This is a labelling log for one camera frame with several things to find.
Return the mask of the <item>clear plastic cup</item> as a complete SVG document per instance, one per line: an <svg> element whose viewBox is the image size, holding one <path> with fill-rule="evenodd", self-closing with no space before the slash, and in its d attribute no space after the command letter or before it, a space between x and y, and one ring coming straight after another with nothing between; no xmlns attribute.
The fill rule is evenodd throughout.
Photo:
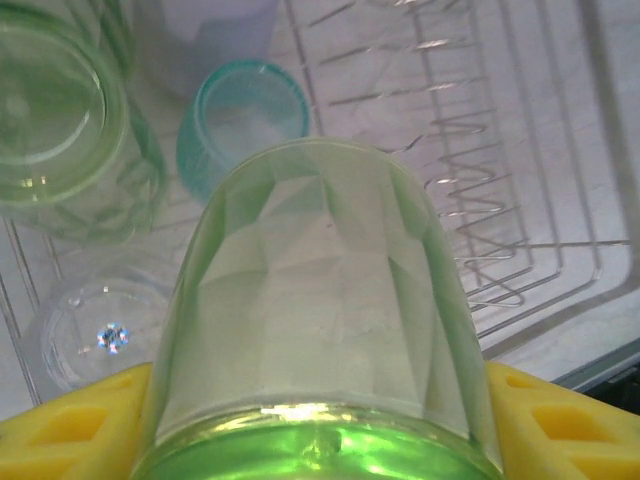
<svg viewBox="0 0 640 480"><path fill-rule="evenodd" d="M44 372L62 391L153 359L170 289L143 276L69 280L34 318Z"/></svg>

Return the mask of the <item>green faceted plastic cup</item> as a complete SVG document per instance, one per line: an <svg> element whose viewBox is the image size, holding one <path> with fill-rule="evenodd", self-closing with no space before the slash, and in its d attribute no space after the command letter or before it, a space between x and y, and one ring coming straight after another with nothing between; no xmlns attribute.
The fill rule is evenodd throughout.
<svg viewBox="0 0 640 480"><path fill-rule="evenodd" d="M504 480L456 263L391 156L305 138L222 181L177 278L131 480Z"/></svg>
<svg viewBox="0 0 640 480"><path fill-rule="evenodd" d="M84 244L152 227L168 167L132 73L83 38L62 0L0 0L1 216Z"/></svg>
<svg viewBox="0 0 640 480"><path fill-rule="evenodd" d="M125 77L135 65L135 42L122 0L62 0L72 24Z"/></svg>

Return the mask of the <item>purple plastic cup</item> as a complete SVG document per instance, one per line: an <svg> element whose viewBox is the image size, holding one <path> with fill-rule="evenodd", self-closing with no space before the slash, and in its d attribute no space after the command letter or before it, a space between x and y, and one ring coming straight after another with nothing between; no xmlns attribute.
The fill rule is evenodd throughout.
<svg viewBox="0 0 640 480"><path fill-rule="evenodd" d="M162 79L188 97L221 66L267 57L279 0L162 0Z"/></svg>

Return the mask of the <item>teal plastic cup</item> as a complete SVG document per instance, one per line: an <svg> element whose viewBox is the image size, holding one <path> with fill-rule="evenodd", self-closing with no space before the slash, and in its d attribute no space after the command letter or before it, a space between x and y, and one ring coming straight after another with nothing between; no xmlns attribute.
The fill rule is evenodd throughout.
<svg viewBox="0 0 640 480"><path fill-rule="evenodd" d="M204 81L182 119L176 143L180 180L206 204L245 159L309 130L304 91L286 70L260 60L227 63Z"/></svg>

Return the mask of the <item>wire dish rack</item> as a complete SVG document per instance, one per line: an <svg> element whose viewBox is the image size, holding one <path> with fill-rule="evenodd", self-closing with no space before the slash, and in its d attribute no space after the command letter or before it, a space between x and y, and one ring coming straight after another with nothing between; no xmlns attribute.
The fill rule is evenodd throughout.
<svg viewBox="0 0 640 480"><path fill-rule="evenodd" d="M126 0L129 93L168 188L152 227L80 243L0 215L0 420L62 391L34 318L58 285L102 275L167 286L205 204L176 143L198 88L162 79L162 0ZM303 89L305 138L389 154L424 188L486 359L587 390L640 343L640 186L598 0L279 0L267 57Z"/></svg>

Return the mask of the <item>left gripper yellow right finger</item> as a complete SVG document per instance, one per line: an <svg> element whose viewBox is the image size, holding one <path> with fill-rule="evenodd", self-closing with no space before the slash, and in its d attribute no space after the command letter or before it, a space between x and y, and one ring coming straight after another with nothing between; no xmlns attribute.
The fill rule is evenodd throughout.
<svg viewBox="0 0 640 480"><path fill-rule="evenodd" d="M507 480L640 480L640 416L486 364Z"/></svg>

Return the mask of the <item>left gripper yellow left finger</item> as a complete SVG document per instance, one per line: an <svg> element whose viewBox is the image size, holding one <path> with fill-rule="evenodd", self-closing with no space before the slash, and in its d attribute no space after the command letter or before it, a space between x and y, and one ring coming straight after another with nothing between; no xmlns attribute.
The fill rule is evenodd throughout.
<svg viewBox="0 0 640 480"><path fill-rule="evenodd" d="M0 422L0 480L128 480L151 365Z"/></svg>

